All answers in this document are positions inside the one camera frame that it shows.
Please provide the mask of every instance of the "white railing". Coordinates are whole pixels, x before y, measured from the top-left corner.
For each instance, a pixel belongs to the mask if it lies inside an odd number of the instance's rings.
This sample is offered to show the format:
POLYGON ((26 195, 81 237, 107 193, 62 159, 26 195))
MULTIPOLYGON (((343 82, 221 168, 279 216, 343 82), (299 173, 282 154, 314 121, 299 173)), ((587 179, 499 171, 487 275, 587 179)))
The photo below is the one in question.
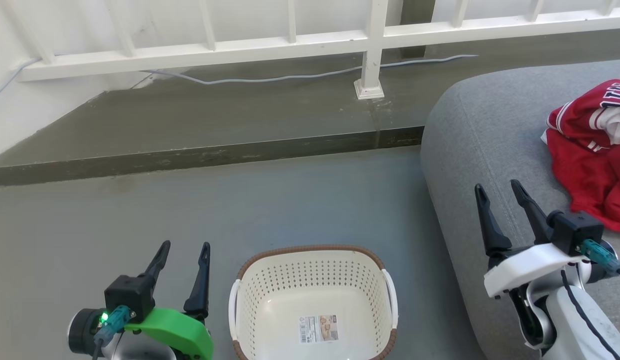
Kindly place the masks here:
POLYGON ((385 25, 388 0, 371 0, 365 30, 297 34, 296 0, 287 0, 287 37, 216 41, 208 0, 198 0, 206 43, 135 48, 118 7, 120 0, 104 1, 121 50, 72 55, 54 55, 52 48, 12 4, 17 25, 42 59, 24 68, 20 80, 364 53, 361 79, 355 82, 356 95, 360 99, 372 99, 384 96, 379 82, 383 49, 620 28, 617 0, 594 0, 598 9, 561 13, 541 13, 544 0, 531 0, 527 14, 473 20, 465 19, 470 0, 457 0, 449 22, 397 26, 385 25))

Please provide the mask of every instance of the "basket handle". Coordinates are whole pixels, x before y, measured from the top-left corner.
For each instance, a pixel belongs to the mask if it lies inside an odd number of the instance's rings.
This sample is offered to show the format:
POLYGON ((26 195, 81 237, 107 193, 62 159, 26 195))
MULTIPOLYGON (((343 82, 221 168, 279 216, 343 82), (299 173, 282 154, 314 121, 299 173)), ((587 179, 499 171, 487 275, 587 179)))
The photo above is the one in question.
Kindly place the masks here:
POLYGON ((395 283, 392 281, 390 273, 386 269, 381 269, 385 276, 385 284, 388 286, 388 294, 390 295, 390 308, 392 310, 392 328, 396 329, 399 323, 399 303, 397 303, 397 290, 395 283))
POLYGON ((228 301, 228 326, 230 326, 230 336, 232 340, 237 340, 237 316, 235 309, 237 307, 237 292, 239 291, 239 283, 241 280, 237 278, 232 284, 232 289, 230 290, 230 300, 228 301))

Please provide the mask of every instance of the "railing base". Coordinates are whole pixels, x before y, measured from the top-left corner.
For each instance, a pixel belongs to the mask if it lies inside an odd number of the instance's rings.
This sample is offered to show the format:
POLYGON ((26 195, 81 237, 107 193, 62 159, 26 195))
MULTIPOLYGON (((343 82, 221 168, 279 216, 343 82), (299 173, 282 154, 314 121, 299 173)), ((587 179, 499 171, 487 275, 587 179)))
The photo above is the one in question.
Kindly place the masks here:
POLYGON ((361 83, 361 79, 354 82, 354 90, 356 91, 356 98, 359 100, 366 99, 380 99, 384 96, 384 89, 381 88, 381 83, 372 88, 365 88, 361 83))

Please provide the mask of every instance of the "railing post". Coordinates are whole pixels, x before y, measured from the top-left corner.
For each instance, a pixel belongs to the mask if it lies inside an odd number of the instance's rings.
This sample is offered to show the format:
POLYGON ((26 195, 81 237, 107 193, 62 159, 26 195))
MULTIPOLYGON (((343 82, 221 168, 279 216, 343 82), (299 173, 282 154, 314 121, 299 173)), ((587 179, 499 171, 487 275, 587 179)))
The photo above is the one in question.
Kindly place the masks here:
POLYGON ((384 96, 379 82, 379 69, 386 30, 388 0, 370 0, 370 3, 370 12, 365 25, 367 51, 363 55, 361 78, 354 82, 356 97, 359 100, 383 98, 384 96))
POLYGON ((456 0, 456 7, 454 7, 454 16, 452 17, 452 26, 460 28, 466 18, 466 10, 468 9, 468 2, 470 0, 456 0))
POLYGON ((212 30, 212 19, 210 18, 210 10, 208 10, 208 1, 198 0, 198 7, 201 10, 203 32, 205 34, 207 48, 212 51, 217 50, 217 41, 215 40, 215 32, 212 30))
POLYGON ((297 17, 295 14, 295 0, 287 0, 287 40, 290 44, 297 42, 297 17))
POLYGON ((19 9, 17 4, 15 4, 14 0, 7 0, 6 5, 8 6, 8 11, 12 13, 13 18, 17 21, 16 26, 21 30, 21 32, 25 35, 31 45, 35 48, 36 53, 41 57, 41 60, 44 64, 52 64, 54 63, 56 57, 54 52, 52 52, 52 48, 48 46, 47 43, 42 41, 41 33, 36 32, 32 29, 31 24, 27 20, 24 13, 19 9))
POLYGON ((601 14, 604 16, 610 16, 612 14, 612 10, 617 6, 617 0, 605 0, 605 4, 601 7, 601 14))
POLYGON ((130 37, 128 30, 126 29, 125 22, 121 14, 121 8, 117 1, 120 0, 106 0, 106 7, 108 8, 112 25, 114 25, 116 36, 118 36, 121 46, 123 47, 123 53, 127 57, 134 57, 134 55, 136 55, 135 45, 132 43, 132 37, 130 37))
POLYGON ((539 14, 541 13, 541 8, 544 6, 544 0, 532 0, 530 1, 530 9, 527 13, 527 20, 530 23, 534 23, 537 21, 539 14))

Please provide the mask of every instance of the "white wall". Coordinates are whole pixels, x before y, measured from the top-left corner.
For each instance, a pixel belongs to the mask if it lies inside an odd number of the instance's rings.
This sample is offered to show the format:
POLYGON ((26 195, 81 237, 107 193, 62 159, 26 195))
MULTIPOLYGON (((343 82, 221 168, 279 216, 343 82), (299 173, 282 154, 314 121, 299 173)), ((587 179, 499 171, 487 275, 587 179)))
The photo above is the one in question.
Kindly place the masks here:
MULTIPOLYGON (((454 13, 457 0, 436 0, 432 21, 449 21, 454 13)), ((541 13, 570 12, 598 9, 604 0, 546 0, 541 13)), ((527 14, 530 0, 470 0, 466 19, 499 18, 527 14)))
MULTIPOLYGON (((36 57, 0 0, 0 83, 36 57)), ((104 0, 12 0, 56 54, 120 49, 104 0)), ((119 0, 138 48, 203 43, 197 0, 119 0)), ((403 0, 390 0, 398 25, 403 0)), ((365 27, 370 0, 297 0, 299 34, 365 27)), ((217 41, 287 36, 287 0, 210 0, 217 41)), ((103 91, 129 89, 147 73, 13 82, 0 94, 0 153, 103 91)))

